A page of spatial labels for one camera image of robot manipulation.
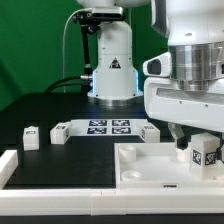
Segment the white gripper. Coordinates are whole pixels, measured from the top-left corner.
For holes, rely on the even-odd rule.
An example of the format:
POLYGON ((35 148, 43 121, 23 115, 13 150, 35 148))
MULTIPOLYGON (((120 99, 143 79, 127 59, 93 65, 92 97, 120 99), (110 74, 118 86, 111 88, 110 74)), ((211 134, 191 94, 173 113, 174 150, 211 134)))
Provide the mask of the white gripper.
POLYGON ((187 92, 169 78, 149 77, 144 83, 144 106, 150 118, 169 122, 178 149, 188 147, 181 125, 222 133, 217 159, 224 164, 224 79, 210 82, 207 92, 187 92))

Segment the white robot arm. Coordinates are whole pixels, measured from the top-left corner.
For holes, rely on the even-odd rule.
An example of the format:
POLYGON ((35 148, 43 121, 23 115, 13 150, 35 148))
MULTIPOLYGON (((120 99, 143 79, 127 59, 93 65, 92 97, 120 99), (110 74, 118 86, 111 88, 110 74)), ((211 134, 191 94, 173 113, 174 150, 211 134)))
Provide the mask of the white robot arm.
POLYGON ((165 38, 166 47, 143 64, 146 113, 166 121, 178 141, 183 125, 224 134, 224 0, 77 1, 102 21, 149 4, 144 27, 152 33, 139 36, 165 38))

